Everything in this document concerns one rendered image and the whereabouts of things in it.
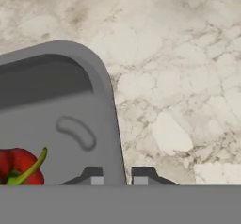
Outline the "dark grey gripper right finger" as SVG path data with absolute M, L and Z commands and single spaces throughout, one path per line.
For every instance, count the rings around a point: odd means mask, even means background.
M 132 185 L 176 185 L 175 182 L 159 176 L 154 167 L 132 167 L 131 173 Z

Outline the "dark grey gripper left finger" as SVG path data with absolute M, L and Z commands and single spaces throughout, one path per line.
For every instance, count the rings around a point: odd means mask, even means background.
M 82 174 L 63 185 L 104 185 L 104 173 L 102 167 L 85 167 Z

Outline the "grey tupperware container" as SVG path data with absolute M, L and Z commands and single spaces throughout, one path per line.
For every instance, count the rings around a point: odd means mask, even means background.
M 52 41 L 0 55 L 0 148 L 14 147 L 48 149 L 47 184 L 86 167 L 101 167 L 107 185 L 126 184 L 110 78 L 90 49 Z

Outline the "red bell pepper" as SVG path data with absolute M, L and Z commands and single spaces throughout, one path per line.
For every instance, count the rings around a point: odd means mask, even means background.
M 42 149 L 39 157 L 26 149 L 0 149 L 0 185 L 44 184 L 40 166 L 46 156 L 46 147 Z

